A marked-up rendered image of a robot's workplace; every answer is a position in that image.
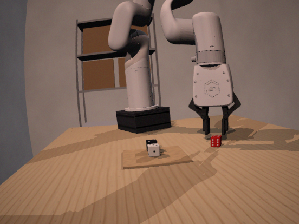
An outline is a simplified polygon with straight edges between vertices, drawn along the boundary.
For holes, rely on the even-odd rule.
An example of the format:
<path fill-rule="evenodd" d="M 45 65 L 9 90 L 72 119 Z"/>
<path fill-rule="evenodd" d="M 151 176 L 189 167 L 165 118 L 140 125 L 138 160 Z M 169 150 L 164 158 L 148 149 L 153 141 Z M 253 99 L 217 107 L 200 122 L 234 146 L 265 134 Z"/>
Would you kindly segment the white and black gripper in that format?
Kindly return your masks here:
<path fill-rule="evenodd" d="M 233 102 L 234 105 L 228 109 Z M 232 75 L 228 64 L 207 62 L 194 66 L 193 98 L 188 106 L 203 119 L 205 135 L 210 133 L 209 107 L 222 107 L 222 135 L 225 135 L 228 131 L 228 117 L 241 106 L 233 90 Z"/>

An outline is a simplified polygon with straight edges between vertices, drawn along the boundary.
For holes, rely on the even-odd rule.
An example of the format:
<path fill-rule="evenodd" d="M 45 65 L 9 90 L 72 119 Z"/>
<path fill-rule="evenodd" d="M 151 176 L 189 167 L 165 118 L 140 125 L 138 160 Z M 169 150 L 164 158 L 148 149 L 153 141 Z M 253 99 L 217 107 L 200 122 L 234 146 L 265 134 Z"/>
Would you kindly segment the white die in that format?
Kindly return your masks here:
<path fill-rule="evenodd" d="M 148 155 L 149 157 L 160 156 L 160 146 L 158 143 L 156 144 L 148 144 Z"/>

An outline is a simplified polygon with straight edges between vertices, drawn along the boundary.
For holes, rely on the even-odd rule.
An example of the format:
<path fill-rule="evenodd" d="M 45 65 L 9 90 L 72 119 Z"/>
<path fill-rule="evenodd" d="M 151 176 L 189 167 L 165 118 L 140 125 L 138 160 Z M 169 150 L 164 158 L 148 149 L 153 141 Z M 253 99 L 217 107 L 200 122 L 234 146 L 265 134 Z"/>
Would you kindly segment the red die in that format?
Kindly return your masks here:
<path fill-rule="evenodd" d="M 211 137 L 211 147 L 220 147 L 221 144 L 222 144 L 221 135 L 213 135 Z"/>

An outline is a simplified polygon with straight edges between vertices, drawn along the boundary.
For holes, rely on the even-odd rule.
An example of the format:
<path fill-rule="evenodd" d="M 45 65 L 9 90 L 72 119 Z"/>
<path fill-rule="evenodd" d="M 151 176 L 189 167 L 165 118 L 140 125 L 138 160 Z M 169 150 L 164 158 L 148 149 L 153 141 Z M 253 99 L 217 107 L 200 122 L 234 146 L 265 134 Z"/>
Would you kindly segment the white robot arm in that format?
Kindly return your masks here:
<path fill-rule="evenodd" d="M 193 0 L 166 0 L 160 12 L 165 38 L 172 44 L 195 45 L 192 62 L 226 63 L 220 18 L 212 12 L 200 12 L 192 19 L 175 18 L 172 10 L 186 6 Z M 158 108 L 153 101 L 149 45 L 147 34 L 131 25 L 146 26 L 152 16 L 155 0 L 125 1 L 114 11 L 108 45 L 116 52 L 127 52 L 125 75 L 129 107 L 127 112 Z"/>

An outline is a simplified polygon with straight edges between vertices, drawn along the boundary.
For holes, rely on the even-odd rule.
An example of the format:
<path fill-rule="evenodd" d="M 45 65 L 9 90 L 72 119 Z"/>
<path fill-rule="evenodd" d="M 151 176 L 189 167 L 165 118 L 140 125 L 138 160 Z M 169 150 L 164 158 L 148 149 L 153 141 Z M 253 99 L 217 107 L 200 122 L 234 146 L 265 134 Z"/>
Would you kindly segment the brown square mat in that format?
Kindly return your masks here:
<path fill-rule="evenodd" d="M 149 157 L 147 149 L 123 150 L 123 169 L 164 166 L 192 162 L 179 147 L 161 147 L 160 156 Z"/>

